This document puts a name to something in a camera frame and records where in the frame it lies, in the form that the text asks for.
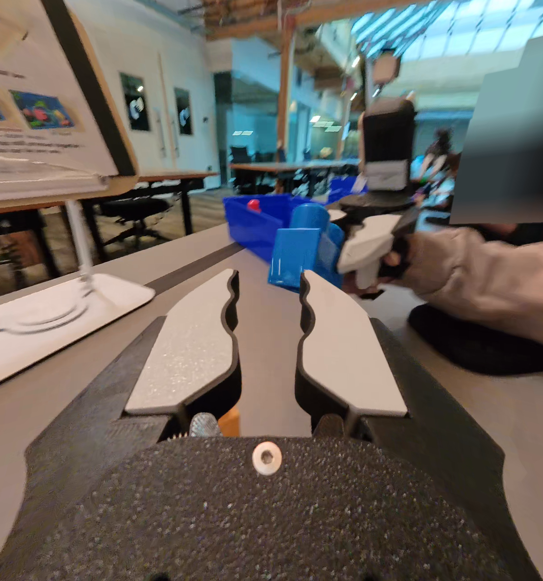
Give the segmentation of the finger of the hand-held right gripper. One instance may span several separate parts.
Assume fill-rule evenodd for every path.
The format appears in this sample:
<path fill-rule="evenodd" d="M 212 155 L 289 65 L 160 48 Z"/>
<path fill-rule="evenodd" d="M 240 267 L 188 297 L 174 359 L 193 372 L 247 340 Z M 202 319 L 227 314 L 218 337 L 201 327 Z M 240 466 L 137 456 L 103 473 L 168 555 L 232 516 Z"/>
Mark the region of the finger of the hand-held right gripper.
<path fill-rule="evenodd" d="M 391 250 L 394 233 L 401 220 L 399 214 L 382 214 L 365 218 L 344 242 L 337 272 L 353 273 L 360 290 L 375 287 L 382 258 Z"/>

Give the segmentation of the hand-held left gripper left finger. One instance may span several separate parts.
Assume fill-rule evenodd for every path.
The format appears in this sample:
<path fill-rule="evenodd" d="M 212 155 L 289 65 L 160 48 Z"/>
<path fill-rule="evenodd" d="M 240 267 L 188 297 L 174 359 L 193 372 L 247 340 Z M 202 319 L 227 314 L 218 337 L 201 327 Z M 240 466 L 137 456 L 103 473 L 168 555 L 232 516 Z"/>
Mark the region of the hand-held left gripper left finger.
<path fill-rule="evenodd" d="M 238 339 L 239 272 L 228 268 L 184 296 L 163 326 L 125 405 L 131 416 L 220 419 L 242 391 Z"/>

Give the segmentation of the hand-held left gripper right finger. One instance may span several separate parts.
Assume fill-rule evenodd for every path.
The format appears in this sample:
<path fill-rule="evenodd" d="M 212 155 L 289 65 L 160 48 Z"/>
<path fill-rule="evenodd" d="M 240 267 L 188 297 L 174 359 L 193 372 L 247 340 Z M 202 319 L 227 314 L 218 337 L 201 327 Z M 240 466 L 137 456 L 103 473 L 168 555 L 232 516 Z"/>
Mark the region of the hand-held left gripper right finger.
<path fill-rule="evenodd" d="M 346 422 L 406 417 L 407 405 L 363 308 L 311 270 L 301 274 L 299 299 L 298 405 L 313 420 L 326 414 Z"/>

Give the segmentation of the blue toy building block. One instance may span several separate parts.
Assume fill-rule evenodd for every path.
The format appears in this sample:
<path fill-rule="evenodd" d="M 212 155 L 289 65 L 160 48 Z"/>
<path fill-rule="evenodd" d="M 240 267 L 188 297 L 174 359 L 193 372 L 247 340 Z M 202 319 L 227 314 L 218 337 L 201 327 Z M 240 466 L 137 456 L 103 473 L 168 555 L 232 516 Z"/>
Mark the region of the blue toy building block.
<path fill-rule="evenodd" d="M 298 292 L 301 274 L 310 270 L 341 288 L 343 276 L 337 264 L 344 242 L 344 230 L 331 221 L 324 206 L 297 206 L 289 226 L 276 232 L 267 282 Z"/>

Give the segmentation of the blue plastic storage bin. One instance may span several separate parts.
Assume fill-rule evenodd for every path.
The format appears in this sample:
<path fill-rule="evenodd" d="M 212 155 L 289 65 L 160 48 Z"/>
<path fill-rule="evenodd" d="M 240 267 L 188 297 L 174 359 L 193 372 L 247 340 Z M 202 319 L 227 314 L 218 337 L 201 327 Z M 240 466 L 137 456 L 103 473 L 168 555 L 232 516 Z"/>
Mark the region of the blue plastic storage bin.
<path fill-rule="evenodd" d="M 360 185 L 356 185 L 357 176 L 336 176 L 330 182 L 330 189 L 326 205 L 331 205 L 344 197 L 368 192 L 366 182 L 361 179 Z"/>
<path fill-rule="evenodd" d="M 261 213 L 247 209 L 247 202 L 260 199 Z M 312 203 L 327 207 L 326 202 L 289 193 L 229 196 L 223 199 L 230 237 L 246 250 L 269 263 L 273 255 L 276 232 L 288 228 L 296 207 Z"/>

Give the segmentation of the person's right forearm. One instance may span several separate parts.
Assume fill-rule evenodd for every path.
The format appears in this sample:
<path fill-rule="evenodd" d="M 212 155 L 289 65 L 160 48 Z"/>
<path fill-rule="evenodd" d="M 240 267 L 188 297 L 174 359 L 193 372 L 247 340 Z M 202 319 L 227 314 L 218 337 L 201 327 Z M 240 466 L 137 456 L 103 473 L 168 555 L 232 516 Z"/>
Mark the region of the person's right forearm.
<path fill-rule="evenodd" d="M 543 242 L 486 242 L 470 228 L 408 240 L 401 286 L 451 316 L 543 344 Z"/>

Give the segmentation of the person's right hand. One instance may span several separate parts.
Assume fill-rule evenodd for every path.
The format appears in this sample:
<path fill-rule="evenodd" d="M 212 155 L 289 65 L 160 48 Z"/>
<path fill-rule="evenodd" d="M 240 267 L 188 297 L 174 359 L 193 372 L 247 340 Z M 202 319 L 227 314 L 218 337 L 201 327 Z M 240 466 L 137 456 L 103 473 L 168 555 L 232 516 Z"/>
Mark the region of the person's right hand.
<path fill-rule="evenodd" d="M 403 278 L 409 269 L 408 253 L 405 251 L 390 251 L 380 261 L 377 284 L 390 284 Z"/>

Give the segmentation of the wooden office desk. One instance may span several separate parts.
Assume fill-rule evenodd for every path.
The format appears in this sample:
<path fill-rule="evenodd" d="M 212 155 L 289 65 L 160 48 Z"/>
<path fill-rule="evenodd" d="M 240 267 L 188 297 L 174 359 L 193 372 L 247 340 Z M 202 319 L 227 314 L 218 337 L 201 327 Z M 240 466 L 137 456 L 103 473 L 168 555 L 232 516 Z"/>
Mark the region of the wooden office desk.
<path fill-rule="evenodd" d="M 197 185 L 198 189 L 202 189 L 206 178 L 217 176 L 219 176 L 219 173 L 212 170 L 173 170 L 170 173 L 160 175 L 140 176 L 137 185 L 146 184 L 147 187 L 136 187 L 133 192 L 137 196 L 147 197 L 161 193 L 180 194 L 183 226 L 185 235 L 188 236 L 194 233 L 189 196 L 192 186 Z"/>
<path fill-rule="evenodd" d="M 308 192 L 307 197 L 313 198 L 316 182 L 322 172 L 330 173 L 334 169 L 354 169 L 357 172 L 360 164 L 358 158 L 348 158 L 343 160 L 311 160 L 299 163 L 275 162 L 275 163 L 232 163 L 229 169 L 237 172 L 254 172 L 259 174 L 272 174 L 275 177 L 287 176 L 288 174 L 295 175 L 301 171 L 308 178 Z"/>

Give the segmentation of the black desk mat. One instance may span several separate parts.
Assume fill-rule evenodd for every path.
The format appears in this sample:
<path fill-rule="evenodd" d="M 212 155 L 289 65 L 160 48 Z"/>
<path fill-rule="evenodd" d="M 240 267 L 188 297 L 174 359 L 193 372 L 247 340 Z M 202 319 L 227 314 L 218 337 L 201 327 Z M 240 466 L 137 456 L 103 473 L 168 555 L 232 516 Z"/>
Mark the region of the black desk mat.
<path fill-rule="evenodd" d="M 422 304 L 408 326 L 435 352 L 457 367 L 491 376 L 543 373 L 543 344 L 470 323 Z"/>

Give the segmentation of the black office chair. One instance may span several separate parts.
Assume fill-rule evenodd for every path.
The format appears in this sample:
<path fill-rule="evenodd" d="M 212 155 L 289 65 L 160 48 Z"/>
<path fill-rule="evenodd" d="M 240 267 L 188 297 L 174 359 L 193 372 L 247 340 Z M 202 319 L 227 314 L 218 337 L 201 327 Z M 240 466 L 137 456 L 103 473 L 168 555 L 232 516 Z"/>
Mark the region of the black office chair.
<path fill-rule="evenodd" d="M 146 219 L 158 214 L 164 214 L 169 211 L 170 207 L 166 200 L 151 196 L 118 199 L 101 203 L 101 215 L 108 218 L 115 217 L 120 223 L 131 223 L 129 229 L 104 241 L 102 245 L 106 247 L 133 237 L 135 239 L 134 248 L 139 250 L 141 239 L 145 236 L 152 237 L 161 242 L 169 242 L 169 238 L 163 236 L 157 230 L 149 228 L 146 225 Z"/>

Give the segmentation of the black door sign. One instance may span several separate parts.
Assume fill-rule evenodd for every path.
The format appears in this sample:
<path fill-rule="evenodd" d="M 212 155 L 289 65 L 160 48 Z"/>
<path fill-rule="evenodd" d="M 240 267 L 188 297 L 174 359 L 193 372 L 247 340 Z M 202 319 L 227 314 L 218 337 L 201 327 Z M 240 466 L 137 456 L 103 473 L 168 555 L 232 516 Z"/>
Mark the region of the black door sign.
<path fill-rule="evenodd" d="M 191 136 L 194 134 L 192 122 L 192 107 L 190 93 L 183 88 L 174 88 L 174 98 L 177 107 L 177 120 L 180 135 Z"/>
<path fill-rule="evenodd" d="M 120 72 L 120 81 L 130 129 L 132 131 L 149 132 L 151 125 L 146 105 L 143 79 Z"/>

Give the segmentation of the black-legged office desk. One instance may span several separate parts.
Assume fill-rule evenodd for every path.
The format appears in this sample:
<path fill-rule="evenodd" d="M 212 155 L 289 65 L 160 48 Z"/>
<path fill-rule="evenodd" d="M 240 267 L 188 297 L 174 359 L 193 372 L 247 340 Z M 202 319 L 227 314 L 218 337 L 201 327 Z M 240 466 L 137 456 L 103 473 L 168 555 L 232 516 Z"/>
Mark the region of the black-legged office desk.
<path fill-rule="evenodd" d="M 45 210 L 59 210 L 63 217 L 67 246 L 72 249 L 75 264 L 79 268 L 77 244 L 74 242 L 70 219 L 72 206 L 79 212 L 82 210 L 74 200 L 0 210 L 0 253 L 6 265 L 12 268 L 16 289 L 27 287 L 25 269 L 34 265 L 42 265 L 49 280 L 62 276 L 46 233 Z"/>

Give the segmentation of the wood-framed poster board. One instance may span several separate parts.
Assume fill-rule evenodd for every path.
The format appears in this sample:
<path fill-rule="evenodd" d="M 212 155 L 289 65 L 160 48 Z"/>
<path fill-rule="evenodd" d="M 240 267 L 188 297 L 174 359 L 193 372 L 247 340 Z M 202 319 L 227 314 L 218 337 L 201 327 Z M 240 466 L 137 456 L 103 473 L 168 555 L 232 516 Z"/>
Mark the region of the wood-framed poster board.
<path fill-rule="evenodd" d="M 0 1 L 0 208 L 120 195 L 136 156 L 65 1 Z"/>

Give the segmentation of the wooden post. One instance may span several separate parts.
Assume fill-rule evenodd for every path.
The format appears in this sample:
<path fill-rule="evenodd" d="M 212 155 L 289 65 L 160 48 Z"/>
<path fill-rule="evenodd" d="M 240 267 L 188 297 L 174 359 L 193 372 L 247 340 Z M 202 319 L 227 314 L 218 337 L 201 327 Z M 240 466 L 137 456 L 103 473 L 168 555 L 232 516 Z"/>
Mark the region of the wooden post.
<path fill-rule="evenodd" d="M 288 152 L 291 85 L 295 54 L 295 17 L 285 13 L 281 20 L 280 50 L 280 90 L 278 92 L 278 112 L 276 119 L 276 140 L 278 148 Z"/>

